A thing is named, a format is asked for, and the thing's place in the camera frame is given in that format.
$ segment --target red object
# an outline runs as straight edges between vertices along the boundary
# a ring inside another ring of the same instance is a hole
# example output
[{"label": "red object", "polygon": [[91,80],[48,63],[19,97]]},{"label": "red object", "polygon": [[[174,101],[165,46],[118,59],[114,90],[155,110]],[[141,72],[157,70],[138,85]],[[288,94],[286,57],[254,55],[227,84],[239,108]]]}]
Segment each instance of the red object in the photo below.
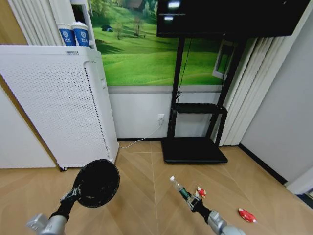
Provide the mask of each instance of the red object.
[{"label": "red object", "polygon": [[198,187],[197,192],[200,194],[201,197],[205,198],[206,191],[204,189],[202,189],[201,187]]},{"label": "red object", "polygon": [[250,222],[250,223],[256,223],[256,218],[254,217],[254,215],[250,214],[246,210],[239,208],[238,213],[241,216],[241,218],[244,219],[245,221]]}]

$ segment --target green grass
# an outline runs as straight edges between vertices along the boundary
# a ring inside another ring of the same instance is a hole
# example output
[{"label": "green grass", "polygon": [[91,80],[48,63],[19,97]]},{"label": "green grass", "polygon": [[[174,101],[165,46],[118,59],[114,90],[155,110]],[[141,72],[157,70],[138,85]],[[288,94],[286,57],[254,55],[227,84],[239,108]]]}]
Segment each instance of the green grass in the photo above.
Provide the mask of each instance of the green grass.
[{"label": "green grass", "polygon": [[[96,15],[92,18],[96,45],[102,54],[108,86],[172,85],[178,40],[156,37],[154,16],[142,20],[139,37],[135,36],[136,15],[141,16],[138,12],[108,5],[106,18]],[[120,40],[116,32],[119,23],[123,23]],[[109,24],[114,32],[101,31],[104,24]],[[221,79],[212,76],[219,45],[218,41],[192,41],[183,85],[222,83]],[[189,40],[186,40],[181,74],[188,46]]]}]

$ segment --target power outlet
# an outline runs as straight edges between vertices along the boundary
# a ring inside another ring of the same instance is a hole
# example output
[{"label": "power outlet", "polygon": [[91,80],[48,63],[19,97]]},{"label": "power outlet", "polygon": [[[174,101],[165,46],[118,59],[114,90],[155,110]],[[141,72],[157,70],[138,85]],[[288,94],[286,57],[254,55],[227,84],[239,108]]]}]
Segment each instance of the power outlet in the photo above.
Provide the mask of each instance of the power outlet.
[{"label": "power outlet", "polygon": [[164,122],[164,114],[158,114],[158,115],[157,115],[157,121],[158,121],[158,123],[159,123],[160,125],[162,125],[163,122]]}]

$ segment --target black disc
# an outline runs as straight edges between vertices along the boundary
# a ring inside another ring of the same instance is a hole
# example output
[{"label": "black disc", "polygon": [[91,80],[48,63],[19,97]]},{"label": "black disc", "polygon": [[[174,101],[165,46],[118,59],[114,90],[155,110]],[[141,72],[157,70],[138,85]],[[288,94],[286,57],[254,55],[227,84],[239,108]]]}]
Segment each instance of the black disc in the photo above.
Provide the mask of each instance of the black disc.
[{"label": "black disc", "polygon": [[116,166],[99,159],[84,166],[78,173],[73,188],[79,187],[78,202],[85,207],[100,207],[110,201],[119,186]]}]

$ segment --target tv stand shelf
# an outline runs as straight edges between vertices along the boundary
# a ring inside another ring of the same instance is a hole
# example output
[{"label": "tv stand shelf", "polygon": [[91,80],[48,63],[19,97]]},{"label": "tv stand shelf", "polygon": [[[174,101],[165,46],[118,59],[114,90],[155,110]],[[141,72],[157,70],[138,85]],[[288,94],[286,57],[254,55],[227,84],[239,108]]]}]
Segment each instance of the tv stand shelf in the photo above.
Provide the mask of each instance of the tv stand shelf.
[{"label": "tv stand shelf", "polygon": [[[181,68],[182,53],[185,38],[179,38],[177,48],[175,75],[172,91],[171,110],[167,129],[167,137],[161,141],[164,160],[167,163],[190,163],[190,164],[218,164],[227,163],[227,158],[219,150],[223,128],[226,121],[227,110],[223,106],[231,81],[234,77],[236,68],[243,54],[246,38],[239,39],[232,63],[224,81],[221,94],[217,104],[201,103],[176,103],[176,96],[179,85],[179,73]],[[185,137],[175,138],[176,117],[179,114],[212,114],[209,128],[205,137]],[[221,115],[220,125],[216,135],[215,143],[211,140],[211,135],[218,116]]]}]

